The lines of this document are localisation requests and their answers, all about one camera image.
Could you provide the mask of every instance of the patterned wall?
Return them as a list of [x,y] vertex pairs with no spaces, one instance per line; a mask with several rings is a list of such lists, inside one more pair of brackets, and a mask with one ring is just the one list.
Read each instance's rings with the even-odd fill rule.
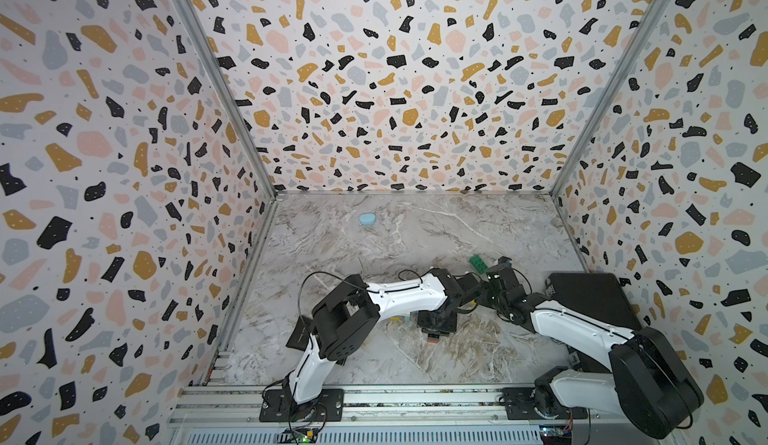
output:
[[549,190],[649,2],[192,0],[292,190]]
[[169,0],[2,0],[0,442],[158,443],[264,202]]
[[705,392],[689,443],[766,442],[766,6],[669,4],[558,198]]

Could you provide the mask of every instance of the green block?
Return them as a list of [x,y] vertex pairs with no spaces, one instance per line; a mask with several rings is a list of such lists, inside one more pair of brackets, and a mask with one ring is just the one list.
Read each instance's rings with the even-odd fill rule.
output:
[[475,267],[475,270],[480,274],[484,274],[485,271],[488,269],[488,266],[485,264],[485,261],[483,261],[482,258],[480,258],[480,255],[474,255],[471,258],[469,258],[469,263],[472,264],[472,267]]

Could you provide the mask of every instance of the robotic arm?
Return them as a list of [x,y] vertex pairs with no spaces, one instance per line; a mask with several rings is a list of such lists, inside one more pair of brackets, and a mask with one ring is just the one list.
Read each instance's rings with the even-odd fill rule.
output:
[[311,405],[334,363],[362,345],[373,326],[418,311],[418,325],[430,337],[456,331],[460,308],[471,301],[496,310],[504,321],[552,337],[588,354],[612,373],[581,373],[556,367],[535,382],[537,411],[546,418],[570,407],[624,415],[653,438],[663,438],[704,402],[704,395],[664,335],[615,327],[572,311],[539,293],[526,294],[508,258],[485,272],[452,276],[433,268],[414,280],[366,283],[351,275],[302,317],[290,347],[302,357],[284,380],[293,404]]

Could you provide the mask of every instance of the blue object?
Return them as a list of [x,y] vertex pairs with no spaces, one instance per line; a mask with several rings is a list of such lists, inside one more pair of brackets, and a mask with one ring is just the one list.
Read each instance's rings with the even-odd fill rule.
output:
[[364,213],[360,215],[360,225],[363,227],[369,227],[376,223],[376,216],[373,213]]

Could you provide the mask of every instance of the marble floor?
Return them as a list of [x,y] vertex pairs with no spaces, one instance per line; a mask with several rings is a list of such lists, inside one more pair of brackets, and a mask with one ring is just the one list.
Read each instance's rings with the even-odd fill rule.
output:
[[[362,227],[362,213],[376,223]],[[290,194],[278,205],[245,305],[225,384],[266,384],[293,370],[301,352],[285,343],[296,323],[296,294],[312,271],[397,281],[404,269],[443,267],[460,275],[467,259],[506,255],[543,291],[552,271],[580,271],[579,259],[548,196]],[[334,286],[315,275],[302,311]],[[506,324],[479,307],[459,315],[458,332],[429,344],[415,321],[383,321],[327,383],[530,383],[567,363],[562,344]]]

